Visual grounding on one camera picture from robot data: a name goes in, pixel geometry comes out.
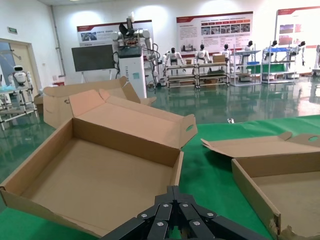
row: green table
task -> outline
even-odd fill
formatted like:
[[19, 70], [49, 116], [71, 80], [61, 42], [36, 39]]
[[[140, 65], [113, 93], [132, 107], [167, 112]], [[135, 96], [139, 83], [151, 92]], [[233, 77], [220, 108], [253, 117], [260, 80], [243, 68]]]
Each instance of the green table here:
[[[199, 205], [217, 212], [243, 226], [271, 238], [234, 182], [231, 159], [202, 146], [208, 141], [278, 135], [291, 131], [320, 134], [320, 116], [280, 118], [238, 124], [198, 125], [198, 135], [184, 148], [180, 190], [192, 194]], [[2, 240], [95, 240], [88, 234], [73, 230], [36, 216], [13, 209], [0, 214]]]

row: cardboard box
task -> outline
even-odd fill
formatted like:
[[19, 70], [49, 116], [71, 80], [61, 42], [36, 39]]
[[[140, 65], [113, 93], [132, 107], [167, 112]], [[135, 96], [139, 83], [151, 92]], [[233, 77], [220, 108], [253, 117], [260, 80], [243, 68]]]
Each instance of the cardboard box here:
[[44, 96], [41, 94], [38, 94], [33, 99], [34, 104], [36, 105], [36, 109], [38, 110], [38, 113], [43, 114], [44, 113]]
[[194, 115], [173, 113], [101, 90], [69, 97], [74, 117], [3, 183], [5, 204], [104, 236], [178, 185]]
[[213, 58], [214, 63], [225, 63], [226, 62], [225, 55], [213, 55], [212, 58]]
[[320, 136], [203, 142], [234, 158], [234, 179], [274, 239], [320, 240]]
[[89, 90], [107, 90], [112, 96], [127, 99], [135, 103], [150, 106], [157, 98], [140, 99], [125, 76], [120, 79], [72, 84], [66, 86], [46, 87], [43, 89], [43, 118], [54, 128], [72, 117], [72, 110], [68, 102], [69, 96]]

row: door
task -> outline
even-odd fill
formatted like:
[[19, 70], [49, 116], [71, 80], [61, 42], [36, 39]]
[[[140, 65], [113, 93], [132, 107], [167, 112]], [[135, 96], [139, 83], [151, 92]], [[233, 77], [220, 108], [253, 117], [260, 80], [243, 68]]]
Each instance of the door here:
[[38, 87], [36, 84], [35, 74], [32, 68], [28, 48], [26, 45], [21, 45], [16, 43], [10, 43], [10, 47], [11, 47], [11, 50], [13, 50], [15, 55], [21, 57], [21, 60], [19, 60], [19, 58], [13, 55], [15, 65], [20, 65], [23, 67], [23, 70], [25, 72], [30, 72], [31, 78], [32, 78], [32, 86], [33, 86], [32, 96], [35, 97], [38, 94]]

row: poster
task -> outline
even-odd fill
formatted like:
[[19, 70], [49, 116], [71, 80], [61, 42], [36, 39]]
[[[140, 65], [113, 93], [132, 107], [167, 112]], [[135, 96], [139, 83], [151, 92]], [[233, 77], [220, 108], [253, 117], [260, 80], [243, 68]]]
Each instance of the poster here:
[[242, 49], [252, 37], [253, 15], [249, 11], [177, 17], [178, 50], [186, 57], [194, 55], [201, 44], [210, 54], [219, 53], [225, 44]]
[[317, 28], [320, 6], [280, 9], [277, 11], [275, 39], [279, 47], [305, 41], [307, 48], [320, 44]]
[[316, 47], [320, 44], [320, 31], [317, 27], [319, 16], [320, 6], [277, 11], [275, 39], [278, 41], [278, 46], [293, 47], [305, 41], [304, 66], [302, 66], [302, 53], [296, 57], [295, 70], [300, 74], [311, 72], [315, 66]]
[[[112, 45], [111, 34], [113, 32], [119, 32], [119, 25], [121, 22], [78, 26], [77, 33], [80, 43], [80, 47], [96, 46], [96, 45]], [[151, 20], [135, 21], [133, 27], [136, 30], [149, 30], [151, 38], [153, 39], [153, 27]]]

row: monitor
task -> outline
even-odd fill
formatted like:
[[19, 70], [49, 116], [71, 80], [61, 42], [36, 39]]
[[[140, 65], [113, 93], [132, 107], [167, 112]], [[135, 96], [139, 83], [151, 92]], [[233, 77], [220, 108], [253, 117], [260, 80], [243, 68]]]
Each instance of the monitor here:
[[75, 47], [72, 55], [76, 72], [115, 68], [112, 45]]

